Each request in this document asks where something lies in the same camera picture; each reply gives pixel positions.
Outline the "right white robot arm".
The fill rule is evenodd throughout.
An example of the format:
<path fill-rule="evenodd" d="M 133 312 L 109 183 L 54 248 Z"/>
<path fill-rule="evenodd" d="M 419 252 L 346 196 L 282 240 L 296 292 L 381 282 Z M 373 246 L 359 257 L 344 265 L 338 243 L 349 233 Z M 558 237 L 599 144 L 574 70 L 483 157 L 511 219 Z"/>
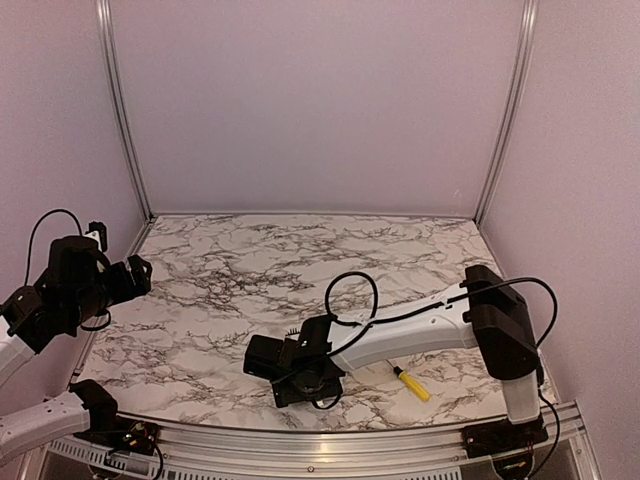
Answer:
<path fill-rule="evenodd" d="M 534 431 L 543 380 L 528 306 L 514 285 L 484 265 L 473 265 L 461 282 L 385 314 L 345 318 L 327 308 L 282 339 L 253 335 L 243 371 L 270 383 L 279 408 L 302 402 L 318 407 L 342 396 L 347 373 L 370 364 L 477 348 L 506 405 L 507 417 L 497 423 L 495 438 L 515 448 Z"/>

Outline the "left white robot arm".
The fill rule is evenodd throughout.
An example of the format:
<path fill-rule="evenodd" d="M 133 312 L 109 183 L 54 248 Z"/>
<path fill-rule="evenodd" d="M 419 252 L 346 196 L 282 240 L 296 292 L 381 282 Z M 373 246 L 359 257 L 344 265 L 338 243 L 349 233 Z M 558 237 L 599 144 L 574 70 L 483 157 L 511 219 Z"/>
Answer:
<path fill-rule="evenodd" d="M 112 263 L 96 232 L 50 245 L 46 269 L 1 305 L 1 380 L 7 382 L 60 335 L 89 331 L 88 321 L 146 295 L 152 267 L 138 255 Z M 125 438 L 117 401 L 97 382 L 72 384 L 63 393 L 1 419 L 1 462 L 69 434 L 89 433 L 106 445 Z"/>

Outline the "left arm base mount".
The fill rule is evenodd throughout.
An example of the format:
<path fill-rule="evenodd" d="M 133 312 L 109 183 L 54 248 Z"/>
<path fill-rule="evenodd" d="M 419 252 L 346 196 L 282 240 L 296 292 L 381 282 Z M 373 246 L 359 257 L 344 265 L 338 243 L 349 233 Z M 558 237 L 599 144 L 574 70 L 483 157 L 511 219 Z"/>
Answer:
<path fill-rule="evenodd" d="M 78 432 L 74 433 L 73 436 L 94 444 L 106 446 L 112 453 L 126 451 L 153 456 L 156 452 L 155 447 L 159 433 L 160 427 L 156 423 L 117 418 L 116 424 L 112 427 Z"/>

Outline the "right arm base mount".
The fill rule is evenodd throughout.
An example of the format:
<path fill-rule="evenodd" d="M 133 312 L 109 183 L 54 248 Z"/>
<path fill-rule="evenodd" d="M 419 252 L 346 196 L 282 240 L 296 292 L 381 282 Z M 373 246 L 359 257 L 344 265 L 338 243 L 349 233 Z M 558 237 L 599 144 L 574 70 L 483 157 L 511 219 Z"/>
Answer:
<path fill-rule="evenodd" d="M 542 416 L 536 420 L 512 424 L 508 418 L 462 428 L 464 448 L 469 458 L 492 456 L 524 449 L 548 440 Z"/>

